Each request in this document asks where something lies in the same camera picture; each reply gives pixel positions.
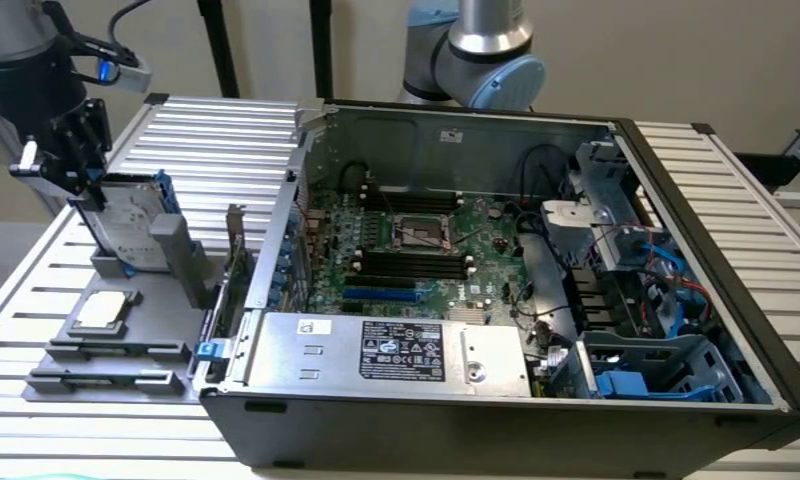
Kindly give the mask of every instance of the metal workbench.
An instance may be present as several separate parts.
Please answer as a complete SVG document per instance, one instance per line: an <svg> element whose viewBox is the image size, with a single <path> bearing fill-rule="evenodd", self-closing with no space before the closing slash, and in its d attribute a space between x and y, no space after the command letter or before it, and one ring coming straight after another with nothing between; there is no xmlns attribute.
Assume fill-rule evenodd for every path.
<svg viewBox="0 0 800 480"><path fill-rule="evenodd" d="M116 145L122 172L173 177L193 238L226 246L225 209L246 205L246 236L262 225L294 147L296 105L172 98L146 105ZM800 232L713 135L689 125L640 124L754 298L800 362ZM70 312L93 270L93 241L64 210L0 290L0 478L74 473L120 479L290 478L240 465L198 405L28 403L24 377ZM296 477L373 478L296 472ZM798 479L800 441L742 451L691 479Z"/></svg>

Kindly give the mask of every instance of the blue drive bracket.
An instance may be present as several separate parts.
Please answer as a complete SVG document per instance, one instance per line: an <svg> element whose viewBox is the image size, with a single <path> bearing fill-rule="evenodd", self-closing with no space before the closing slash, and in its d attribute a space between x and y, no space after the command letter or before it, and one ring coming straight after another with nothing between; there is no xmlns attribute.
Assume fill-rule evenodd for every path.
<svg viewBox="0 0 800 480"><path fill-rule="evenodd" d="M649 392L640 372L608 371L596 375L599 393L604 398L620 400L667 400L704 402L711 400L715 387L704 385L689 392Z"/></svg>

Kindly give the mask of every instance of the blue pcie slot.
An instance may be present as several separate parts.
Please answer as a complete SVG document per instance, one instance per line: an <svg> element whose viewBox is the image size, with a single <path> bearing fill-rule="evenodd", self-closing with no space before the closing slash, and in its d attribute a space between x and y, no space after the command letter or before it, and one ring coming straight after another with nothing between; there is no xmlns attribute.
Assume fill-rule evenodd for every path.
<svg viewBox="0 0 800 480"><path fill-rule="evenodd" d="M377 290L371 288L345 288L344 299L417 303L420 299L420 294L413 290Z"/></svg>

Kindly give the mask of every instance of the power supply label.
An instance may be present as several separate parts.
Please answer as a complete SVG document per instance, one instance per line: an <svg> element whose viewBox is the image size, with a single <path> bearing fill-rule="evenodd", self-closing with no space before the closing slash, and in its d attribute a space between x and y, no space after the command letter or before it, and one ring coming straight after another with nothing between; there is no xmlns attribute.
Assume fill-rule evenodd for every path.
<svg viewBox="0 0 800 480"><path fill-rule="evenodd" d="M368 380L444 382L441 325L361 323L359 373Z"/></svg>

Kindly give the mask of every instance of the white label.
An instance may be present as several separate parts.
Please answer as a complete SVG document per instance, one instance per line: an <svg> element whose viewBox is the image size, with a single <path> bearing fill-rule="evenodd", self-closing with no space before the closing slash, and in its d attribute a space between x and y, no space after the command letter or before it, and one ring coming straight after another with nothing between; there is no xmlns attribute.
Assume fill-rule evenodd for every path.
<svg viewBox="0 0 800 480"><path fill-rule="evenodd" d="M439 141L445 143L463 143L463 132L459 130L441 130Z"/></svg>
<svg viewBox="0 0 800 480"><path fill-rule="evenodd" d="M299 321L296 333L300 335L329 335L332 333L332 320L303 318Z"/></svg>

